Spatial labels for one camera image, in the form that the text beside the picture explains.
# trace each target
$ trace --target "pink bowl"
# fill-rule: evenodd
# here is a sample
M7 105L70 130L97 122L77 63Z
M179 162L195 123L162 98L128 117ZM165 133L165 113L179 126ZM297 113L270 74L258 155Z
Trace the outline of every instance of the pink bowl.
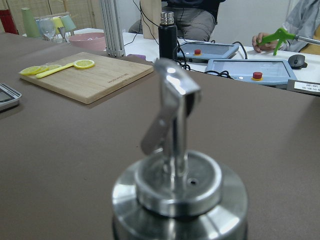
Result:
M98 51L106 49L106 39L103 32L75 34L69 37L69 41L71 45L84 49Z

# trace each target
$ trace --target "label sticker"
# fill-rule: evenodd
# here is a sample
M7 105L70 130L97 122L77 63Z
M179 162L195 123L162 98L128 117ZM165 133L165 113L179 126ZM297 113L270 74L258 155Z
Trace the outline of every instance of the label sticker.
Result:
M315 83L298 82L294 83L295 89L305 90L309 92L320 93L320 85Z

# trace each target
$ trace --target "person's hand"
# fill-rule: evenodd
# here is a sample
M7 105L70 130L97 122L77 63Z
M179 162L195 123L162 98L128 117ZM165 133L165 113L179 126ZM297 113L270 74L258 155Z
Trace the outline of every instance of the person's hand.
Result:
M261 53L261 51L269 51L269 50L274 50L276 48L276 45L278 43L277 40L272 41L272 42L268 42L268 43L265 43L262 45L258 44L258 43L262 42L263 37L268 36L268 35L270 35L270 34L266 33L266 32L260 32L257 36L252 37L252 46L256 52Z

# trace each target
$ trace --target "gray pants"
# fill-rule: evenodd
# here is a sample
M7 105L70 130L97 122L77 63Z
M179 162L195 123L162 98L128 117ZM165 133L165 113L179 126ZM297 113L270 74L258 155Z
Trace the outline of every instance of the gray pants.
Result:
M214 16L202 9L164 6L162 11L173 12L174 22L178 28L177 35L186 40L209 41L216 26ZM130 27L129 33L143 33L140 20Z

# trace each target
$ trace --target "white wall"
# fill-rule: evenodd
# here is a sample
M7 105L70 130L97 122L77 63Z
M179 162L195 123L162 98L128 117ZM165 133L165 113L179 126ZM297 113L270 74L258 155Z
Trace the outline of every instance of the white wall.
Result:
M226 0L218 12L218 25L211 39L217 43L235 41L251 46L252 36L274 33L285 21L290 0Z

